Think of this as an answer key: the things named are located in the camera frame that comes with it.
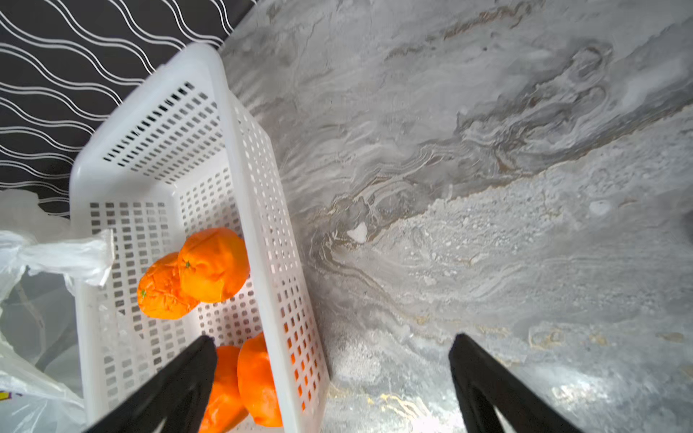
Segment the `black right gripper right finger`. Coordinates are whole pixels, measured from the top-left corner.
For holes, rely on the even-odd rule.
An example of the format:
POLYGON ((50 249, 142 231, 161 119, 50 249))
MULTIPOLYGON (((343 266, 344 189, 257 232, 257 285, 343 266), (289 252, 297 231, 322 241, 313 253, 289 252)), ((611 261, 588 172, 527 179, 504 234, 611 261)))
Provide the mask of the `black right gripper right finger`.
POLYGON ((468 432, 503 432, 503 415, 516 432, 578 432, 466 334, 456 335, 449 364, 468 432))

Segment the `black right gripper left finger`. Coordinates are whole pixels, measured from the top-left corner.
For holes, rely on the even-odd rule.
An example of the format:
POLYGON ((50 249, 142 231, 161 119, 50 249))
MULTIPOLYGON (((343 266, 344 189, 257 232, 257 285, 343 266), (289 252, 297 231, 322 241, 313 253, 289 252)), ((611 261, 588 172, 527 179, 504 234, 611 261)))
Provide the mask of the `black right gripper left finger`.
POLYGON ((89 432, 197 432, 214 382, 218 356, 202 336, 89 432))

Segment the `orange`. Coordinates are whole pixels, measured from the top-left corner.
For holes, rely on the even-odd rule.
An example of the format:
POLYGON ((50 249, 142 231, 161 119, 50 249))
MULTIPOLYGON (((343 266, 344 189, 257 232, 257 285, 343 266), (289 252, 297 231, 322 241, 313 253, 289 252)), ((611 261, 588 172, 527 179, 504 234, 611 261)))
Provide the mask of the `orange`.
POLYGON ((237 380, 240 398, 254 423, 266 428, 282 428, 283 419, 263 333, 242 346, 237 361, 237 380))
POLYGON ((182 291, 178 254, 167 254, 140 279, 137 290, 140 310, 152 319, 177 320, 195 310, 200 302, 182 291))
POLYGON ((190 236, 180 249, 178 268, 182 292, 209 304, 233 298, 250 277, 245 242, 226 227, 190 236))
POLYGON ((214 382, 199 433, 228 432, 248 416, 238 388, 239 353, 240 349, 235 346, 217 348, 218 360, 214 382))

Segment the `white printed plastic bag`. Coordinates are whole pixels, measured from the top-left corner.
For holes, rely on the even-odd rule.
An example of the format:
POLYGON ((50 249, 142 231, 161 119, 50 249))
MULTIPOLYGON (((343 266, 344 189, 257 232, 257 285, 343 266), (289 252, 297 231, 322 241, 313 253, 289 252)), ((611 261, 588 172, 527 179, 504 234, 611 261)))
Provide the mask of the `white printed plastic bag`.
POLYGON ((37 194, 1 193, 1 429, 81 432, 77 283, 104 283, 111 230, 76 236, 37 194))

